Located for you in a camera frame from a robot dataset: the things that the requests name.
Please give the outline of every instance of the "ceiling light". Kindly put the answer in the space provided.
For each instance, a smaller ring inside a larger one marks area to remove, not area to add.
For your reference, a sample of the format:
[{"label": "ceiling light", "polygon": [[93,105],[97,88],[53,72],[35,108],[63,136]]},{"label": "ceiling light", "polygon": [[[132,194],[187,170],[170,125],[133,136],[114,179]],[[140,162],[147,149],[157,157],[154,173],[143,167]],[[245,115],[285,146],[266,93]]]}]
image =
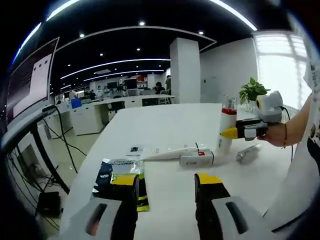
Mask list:
[{"label": "ceiling light", "polygon": [[18,52],[16,53],[12,63],[14,63],[14,61],[16,60],[17,56],[19,55],[21,49],[26,45],[26,43],[30,40],[30,38],[36,33],[36,31],[38,31],[38,29],[40,28],[41,22],[29,33],[29,35],[26,37],[26,39],[23,41],[23,43],[21,44],[21,47],[19,48]]},{"label": "ceiling light", "polygon": [[61,90],[62,89],[66,89],[66,88],[68,88],[68,87],[70,87],[71,86],[71,84],[70,85],[68,85],[68,86],[64,86],[64,87],[62,87],[62,88],[60,88]]},{"label": "ceiling light", "polygon": [[62,10],[66,9],[67,7],[69,7],[70,5],[78,2],[79,0],[70,0],[68,2],[66,2],[65,4],[61,5],[60,7],[58,7],[56,10],[54,10],[50,16],[46,19],[46,22],[49,21],[50,19],[52,19],[55,15],[57,15],[58,13],[60,13]]},{"label": "ceiling light", "polygon": [[[139,72],[164,72],[165,70],[139,70]],[[107,77],[107,76],[113,76],[113,75],[121,75],[121,74],[132,74],[132,73],[136,73],[137,71],[124,71],[124,72],[118,72],[118,73],[111,73],[111,74],[107,74],[107,75],[103,75],[103,76],[96,76],[96,77],[92,77],[92,78],[89,78],[89,79],[86,79],[86,80],[83,80],[84,82],[85,81],[89,81],[89,80],[92,80],[92,79],[97,79],[97,78],[103,78],[103,77]]]},{"label": "ceiling light", "polygon": [[238,11],[230,7],[228,4],[225,4],[224,2],[220,0],[210,0],[211,2],[219,5],[220,7],[224,8],[225,10],[229,11],[233,15],[235,15],[238,19],[240,19],[242,22],[244,22],[249,28],[251,28],[253,31],[257,31],[255,25],[253,25],[248,19],[246,19],[243,15],[241,15]]},{"label": "ceiling light", "polygon": [[79,71],[75,71],[75,72],[72,72],[68,75],[65,75],[63,77],[61,77],[60,79],[64,79],[66,77],[69,77],[73,74],[77,74],[77,73],[80,73],[80,72],[83,72],[83,71],[86,71],[86,70],[89,70],[89,69],[93,69],[93,68],[98,68],[98,67],[101,67],[101,66],[106,66],[106,65],[111,65],[111,64],[121,64],[121,63],[127,63],[127,62],[138,62],[138,61],[170,61],[170,59],[163,59],[163,58],[142,58],[142,59],[130,59],[130,60],[122,60],[122,61],[113,61],[113,62],[108,62],[108,63],[104,63],[104,64],[100,64],[100,65],[95,65],[95,66],[91,66],[91,67],[87,67],[87,68],[84,68],[84,69],[81,69]]}]

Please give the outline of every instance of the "potted plant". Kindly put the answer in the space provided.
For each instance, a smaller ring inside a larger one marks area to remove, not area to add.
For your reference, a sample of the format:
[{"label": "potted plant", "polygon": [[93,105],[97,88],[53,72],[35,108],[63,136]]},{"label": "potted plant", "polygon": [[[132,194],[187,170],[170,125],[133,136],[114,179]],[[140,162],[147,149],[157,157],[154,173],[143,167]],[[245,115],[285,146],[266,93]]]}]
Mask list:
[{"label": "potted plant", "polygon": [[250,77],[250,82],[243,85],[242,90],[239,92],[240,104],[242,105],[246,100],[250,104],[252,101],[257,100],[257,96],[266,95],[271,89],[265,89],[265,87]]}]

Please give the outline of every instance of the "window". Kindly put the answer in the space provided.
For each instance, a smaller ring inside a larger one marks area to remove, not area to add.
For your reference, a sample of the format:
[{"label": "window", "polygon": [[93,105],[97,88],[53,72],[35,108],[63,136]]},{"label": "window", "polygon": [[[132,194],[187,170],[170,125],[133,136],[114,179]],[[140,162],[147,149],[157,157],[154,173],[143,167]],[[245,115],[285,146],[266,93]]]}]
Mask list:
[{"label": "window", "polygon": [[259,82],[279,91],[284,105],[301,109],[311,93],[304,81],[308,57],[302,38],[289,31],[258,31],[253,37]]}]

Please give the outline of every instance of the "floor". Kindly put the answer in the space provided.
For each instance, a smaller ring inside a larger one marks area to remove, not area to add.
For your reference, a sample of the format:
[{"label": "floor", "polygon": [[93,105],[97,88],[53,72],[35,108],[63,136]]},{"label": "floor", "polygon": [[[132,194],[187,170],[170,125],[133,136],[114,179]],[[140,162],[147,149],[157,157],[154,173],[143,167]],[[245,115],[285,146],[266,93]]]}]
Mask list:
[{"label": "floor", "polygon": [[[77,148],[79,148],[82,152],[87,154],[97,138],[99,137],[100,133],[98,134],[89,134],[89,135],[82,135],[82,136],[76,136],[74,134],[73,129],[69,130],[65,134],[66,141]],[[57,139],[51,139],[49,140],[52,146],[52,150],[55,153],[56,160],[58,162],[58,169],[57,172],[63,179],[63,181],[66,183],[66,185],[70,188],[72,185],[72,182],[74,178],[76,177],[76,172],[74,170],[73,164],[71,162],[68,150],[66,148],[65,143],[57,138]],[[73,147],[69,147],[71,156],[74,161],[74,165],[77,170],[80,169],[83,161],[85,160],[86,156],[83,155],[80,151]],[[61,196],[61,207],[64,207],[64,201],[67,197],[67,194],[61,189],[59,186],[51,186],[47,187],[45,189],[46,192],[59,192],[59,195]],[[52,219],[57,225],[60,224],[60,218],[54,218]],[[41,220],[44,226],[44,231],[47,235],[47,237],[57,235],[58,231],[52,227],[47,221],[44,219]]]}]

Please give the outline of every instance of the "package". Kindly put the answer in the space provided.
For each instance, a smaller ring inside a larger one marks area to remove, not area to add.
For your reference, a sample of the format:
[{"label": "package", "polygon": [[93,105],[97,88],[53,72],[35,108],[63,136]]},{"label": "package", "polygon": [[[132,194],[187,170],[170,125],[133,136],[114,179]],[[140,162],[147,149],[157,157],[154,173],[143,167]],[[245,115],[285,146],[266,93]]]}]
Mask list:
[{"label": "package", "polygon": [[133,180],[135,176],[139,177],[137,187],[137,211],[148,211],[149,202],[147,198],[144,163],[137,157],[129,157],[128,159],[104,158],[102,160],[99,173],[93,186],[92,196],[99,198],[109,198],[110,195],[113,194],[108,192],[111,189],[110,185],[134,185],[135,183]]}]

